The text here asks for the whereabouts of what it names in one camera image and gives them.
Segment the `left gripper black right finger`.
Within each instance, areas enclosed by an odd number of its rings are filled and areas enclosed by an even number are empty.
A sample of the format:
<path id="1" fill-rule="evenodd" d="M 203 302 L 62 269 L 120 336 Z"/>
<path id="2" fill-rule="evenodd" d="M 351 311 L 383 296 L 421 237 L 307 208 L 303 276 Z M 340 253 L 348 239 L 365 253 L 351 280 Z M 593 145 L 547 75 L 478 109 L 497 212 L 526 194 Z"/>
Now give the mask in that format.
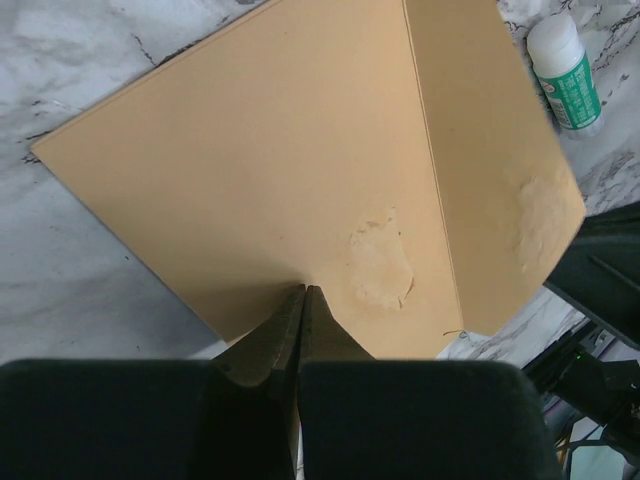
<path id="1" fill-rule="evenodd" d="M 309 479 L 556 479 L 537 391 L 495 361 L 376 360 L 311 286 L 298 409 Z"/>

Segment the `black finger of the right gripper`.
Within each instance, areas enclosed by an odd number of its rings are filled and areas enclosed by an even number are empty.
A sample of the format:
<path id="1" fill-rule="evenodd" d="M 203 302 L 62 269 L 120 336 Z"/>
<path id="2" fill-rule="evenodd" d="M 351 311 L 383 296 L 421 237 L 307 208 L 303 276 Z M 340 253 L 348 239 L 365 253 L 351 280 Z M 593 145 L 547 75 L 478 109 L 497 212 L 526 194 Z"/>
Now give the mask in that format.
<path id="1" fill-rule="evenodd" d="M 639 348 L 639 204 L 584 219 L 544 286 L 631 348 Z"/>

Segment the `brown kraft envelope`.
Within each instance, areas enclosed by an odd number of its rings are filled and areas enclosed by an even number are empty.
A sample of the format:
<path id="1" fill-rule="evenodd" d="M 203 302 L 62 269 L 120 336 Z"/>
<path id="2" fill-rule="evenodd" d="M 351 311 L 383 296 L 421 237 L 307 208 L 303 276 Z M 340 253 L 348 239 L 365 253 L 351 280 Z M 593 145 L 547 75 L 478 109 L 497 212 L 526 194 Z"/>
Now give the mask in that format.
<path id="1" fill-rule="evenodd" d="M 227 342 L 304 283 L 372 356 L 433 358 L 585 215 L 492 1 L 269 1 L 32 150 Z"/>

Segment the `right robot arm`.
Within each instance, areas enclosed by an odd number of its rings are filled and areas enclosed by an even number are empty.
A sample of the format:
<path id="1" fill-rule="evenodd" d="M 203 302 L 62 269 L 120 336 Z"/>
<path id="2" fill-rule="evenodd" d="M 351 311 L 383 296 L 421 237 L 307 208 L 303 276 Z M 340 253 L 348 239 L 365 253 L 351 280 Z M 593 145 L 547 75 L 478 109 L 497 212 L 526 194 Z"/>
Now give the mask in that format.
<path id="1" fill-rule="evenodd" d="M 552 394 L 602 426 L 599 445 L 639 464 L 639 364 L 604 362 L 586 348 L 606 331 L 639 347 L 639 205 L 587 217 L 544 283 L 588 323 L 567 332 L 524 369 L 541 395 Z"/>

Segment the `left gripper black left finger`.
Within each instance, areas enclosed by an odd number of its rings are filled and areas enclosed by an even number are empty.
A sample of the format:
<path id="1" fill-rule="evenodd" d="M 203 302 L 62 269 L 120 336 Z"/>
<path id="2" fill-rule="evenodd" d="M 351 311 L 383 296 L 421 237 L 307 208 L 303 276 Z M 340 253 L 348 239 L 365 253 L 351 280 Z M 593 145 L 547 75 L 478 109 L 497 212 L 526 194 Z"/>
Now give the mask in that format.
<path id="1" fill-rule="evenodd" d="M 1 369 L 5 479 L 291 479 L 305 289 L 211 360 Z"/>

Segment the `green white glue stick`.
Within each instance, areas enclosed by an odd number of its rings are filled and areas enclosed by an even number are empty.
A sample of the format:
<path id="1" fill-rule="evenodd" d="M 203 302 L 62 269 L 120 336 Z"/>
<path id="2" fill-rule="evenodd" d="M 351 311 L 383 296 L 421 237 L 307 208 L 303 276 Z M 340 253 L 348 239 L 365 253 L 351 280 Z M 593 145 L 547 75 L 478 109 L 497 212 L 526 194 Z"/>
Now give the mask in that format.
<path id="1" fill-rule="evenodd" d="M 541 20 L 526 46 L 559 126 L 574 138 L 596 135 L 603 125 L 601 102 L 573 19 L 557 14 Z"/>

